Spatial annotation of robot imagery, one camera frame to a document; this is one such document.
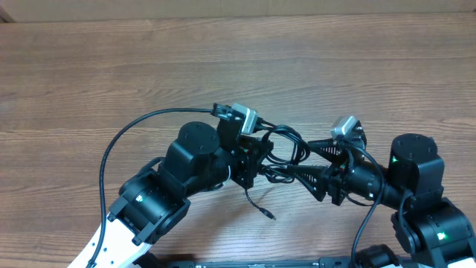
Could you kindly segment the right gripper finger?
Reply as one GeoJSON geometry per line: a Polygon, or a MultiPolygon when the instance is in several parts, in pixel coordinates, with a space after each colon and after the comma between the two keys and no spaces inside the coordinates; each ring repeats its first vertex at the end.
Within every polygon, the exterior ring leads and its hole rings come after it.
{"type": "Polygon", "coordinates": [[[296,178],[319,202],[327,195],[326,166],[290,165],[287,173],[296,178]]]}
{"type": "Polygon", "coordinates": [[[313,153],[317,153],[329,162],[340,162],[346,159],[346,155],[332,138],[309,141],[308,145],[313,153]]]}

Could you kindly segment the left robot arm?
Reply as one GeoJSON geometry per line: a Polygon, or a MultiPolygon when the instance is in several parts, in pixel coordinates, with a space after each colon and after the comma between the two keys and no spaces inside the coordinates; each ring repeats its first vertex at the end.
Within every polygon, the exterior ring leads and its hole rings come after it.
{"type": "Polygon", "coordinates": [[[126,181],[97,230],[71,267],[161,267],[150,248],[187,214],[190,196],[233,180],[253,185],[272,150],[269,140],[241,135],[239,127],[185,124],[163,158],[153,159],[126,181]]]}

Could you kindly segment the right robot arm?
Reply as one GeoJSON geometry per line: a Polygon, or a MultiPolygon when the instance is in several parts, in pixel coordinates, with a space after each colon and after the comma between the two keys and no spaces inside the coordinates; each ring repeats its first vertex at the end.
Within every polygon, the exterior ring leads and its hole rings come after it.
{"type": "Polygon", "coordinates": [[[387,167],[366,151],[364,135],[337,135],[311,141],[309,149],[328,166],[286,167],[315,199],[329,196],[340,205],[351,194],[364,197],[370,211],[394,209],[393,230],[413,264],[474,267],[475,232],[466,215],[443,196],[445,164],[432,138],[407,133],[396,137],[387,167]]]}

